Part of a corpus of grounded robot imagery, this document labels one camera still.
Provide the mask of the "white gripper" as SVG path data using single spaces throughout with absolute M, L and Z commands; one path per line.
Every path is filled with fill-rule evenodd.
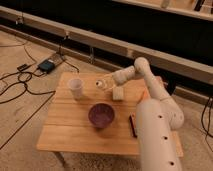
M 127 82 L 127 74 L 125 70 L 115 71 L 113 74 L 106 74 L 102 77 L 103 80 L 114 80 L 117 85 L 123 85 Z M 103 91 L 112 91 L 116 85 L 105 86 Z

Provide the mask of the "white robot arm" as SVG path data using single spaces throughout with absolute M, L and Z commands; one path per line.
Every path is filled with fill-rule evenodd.
M 149 61 L 138 57 L 132 66 L 102 77 L 96 83 L 110 90 L 143 78 L 150 97 L 136 106 L 136 131 L 142 171 L 182 171 L 172 131 L 184 123 L 184 114 L 151 71 Z

